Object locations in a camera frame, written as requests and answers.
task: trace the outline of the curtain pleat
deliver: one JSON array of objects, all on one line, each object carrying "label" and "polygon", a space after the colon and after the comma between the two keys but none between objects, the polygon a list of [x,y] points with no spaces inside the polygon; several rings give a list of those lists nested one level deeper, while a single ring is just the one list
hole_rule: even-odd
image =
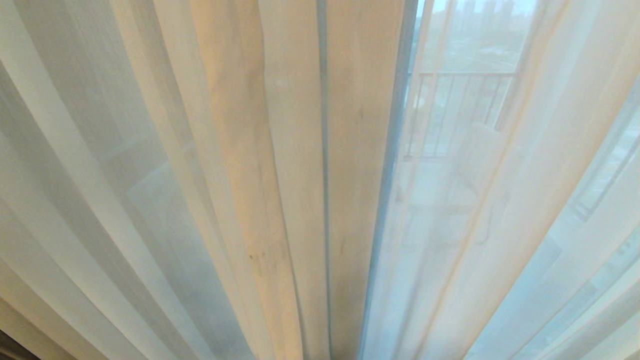
[{"label": "curtain pleat", "polygon": [[401,1],[326,2],[334,359],[358,352],[402,14]]},{"label": "curtain pleat", "polygon": [[633,358],[638,44],[635,0],[0,0],[0,330]]},{"label": "curtain pleat", "polygon": [[264,79],[305,359],[330,359],[316,3],[259,1]]}]

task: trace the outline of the curtain fold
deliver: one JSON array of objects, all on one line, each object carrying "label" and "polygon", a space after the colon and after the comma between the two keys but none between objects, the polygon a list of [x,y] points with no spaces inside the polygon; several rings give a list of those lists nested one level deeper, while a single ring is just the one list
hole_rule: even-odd
[{"label": "curtain fold", "polygon": [[639,44],[635,0],[0,0],[0,330],[636,356]]}]

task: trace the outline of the sheer white fabric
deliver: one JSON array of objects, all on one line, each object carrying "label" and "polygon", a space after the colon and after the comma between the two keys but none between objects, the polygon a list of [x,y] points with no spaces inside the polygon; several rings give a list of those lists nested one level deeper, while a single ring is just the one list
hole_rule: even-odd
[{"label": "sheer white fabric", "polygon": [[0,0],[0,330],[637,356],[639,71],[636,0]]}]

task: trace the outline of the white curtain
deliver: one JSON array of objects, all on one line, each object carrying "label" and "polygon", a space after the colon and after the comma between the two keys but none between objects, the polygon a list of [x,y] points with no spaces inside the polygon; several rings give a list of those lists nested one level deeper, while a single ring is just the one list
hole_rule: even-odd
[{"label": "white curtain", "polygon": [[636,0],[0,0],[0,64],[41,359],[640,354]]}]

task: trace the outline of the metal railing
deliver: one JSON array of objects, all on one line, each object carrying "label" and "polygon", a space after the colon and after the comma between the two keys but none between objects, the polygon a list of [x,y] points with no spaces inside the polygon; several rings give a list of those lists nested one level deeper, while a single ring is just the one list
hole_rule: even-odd
[{"label": "metal railing", "polygon": [[[405,158],[446,156],[462,126],[471,122],[480,122],[498,131],[502,128],[500,114],[515,73],[440,72],[434,86],[435,100],[427,114],[432,76],[431,72],[419,74],[414,112],[407,124],[410,137],[403,149]],[[417,131],[421,121],[428,121],[422,151],[418,149],[420,139]]]}]

